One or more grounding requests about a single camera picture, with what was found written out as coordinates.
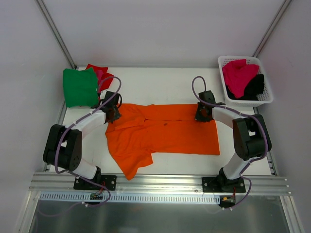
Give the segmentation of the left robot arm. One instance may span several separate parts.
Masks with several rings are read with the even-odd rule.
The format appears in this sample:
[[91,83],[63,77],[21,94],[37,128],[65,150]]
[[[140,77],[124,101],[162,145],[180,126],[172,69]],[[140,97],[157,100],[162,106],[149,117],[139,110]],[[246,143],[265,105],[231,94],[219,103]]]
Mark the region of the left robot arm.
[[84,182],[90,189],[99,188],[101,169],[82,158],[82,141],[99,126],[118,120],[121,104],[121,94],[106,90],[100,94],[98,104],[91,107],[85,116],[67,126],[51,126],[43,161],[53,165],[59,173],[70,172],[85,178]]

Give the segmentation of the orange t shirt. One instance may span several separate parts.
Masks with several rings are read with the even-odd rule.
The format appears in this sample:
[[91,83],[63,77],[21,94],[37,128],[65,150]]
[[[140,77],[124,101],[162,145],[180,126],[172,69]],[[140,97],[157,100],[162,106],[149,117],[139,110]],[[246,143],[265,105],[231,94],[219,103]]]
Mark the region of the orange t shirt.
[[128,180],[153,163],[153,153],[220,155],[216,122],[195,120],[197,104],[119,108],[120,119],[105,132],[110,155]]

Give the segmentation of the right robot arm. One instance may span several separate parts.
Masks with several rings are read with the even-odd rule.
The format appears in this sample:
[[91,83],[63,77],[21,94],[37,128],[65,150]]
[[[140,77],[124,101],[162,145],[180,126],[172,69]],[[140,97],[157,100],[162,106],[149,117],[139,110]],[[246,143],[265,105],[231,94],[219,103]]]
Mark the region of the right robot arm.
[[195,120],[219,121],[233,130],[234,155],[220,169],[219,174],[207,181],[202,179],[205,192],[244,192],[243,173],[255,161],[263,159],[272,148],[271,140],[262,115],[243,114],[215,101],[211,91],[196,95],[198,109]]

